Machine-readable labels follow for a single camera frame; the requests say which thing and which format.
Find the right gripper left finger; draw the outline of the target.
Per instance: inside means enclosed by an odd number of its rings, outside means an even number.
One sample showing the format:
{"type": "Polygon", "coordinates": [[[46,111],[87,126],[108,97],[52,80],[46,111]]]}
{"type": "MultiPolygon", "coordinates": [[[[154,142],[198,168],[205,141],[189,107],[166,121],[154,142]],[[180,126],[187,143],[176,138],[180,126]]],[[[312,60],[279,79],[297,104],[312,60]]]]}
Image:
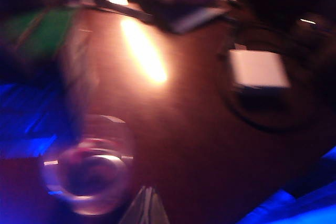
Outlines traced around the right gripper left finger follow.
{"type": "Polygon", "coordinates": [[[169,224],[170,221],[156,189],[143,186],[119,223],[169,224]]]}

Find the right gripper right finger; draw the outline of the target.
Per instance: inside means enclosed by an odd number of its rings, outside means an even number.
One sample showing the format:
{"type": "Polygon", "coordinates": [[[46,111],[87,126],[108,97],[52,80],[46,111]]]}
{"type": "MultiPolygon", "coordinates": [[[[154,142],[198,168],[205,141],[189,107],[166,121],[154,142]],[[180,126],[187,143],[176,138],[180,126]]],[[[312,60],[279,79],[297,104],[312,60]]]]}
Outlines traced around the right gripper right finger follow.
{"type": "Polygon", "coordinates": [[[238,223],[335,223],[335,148],[238,223]]]}

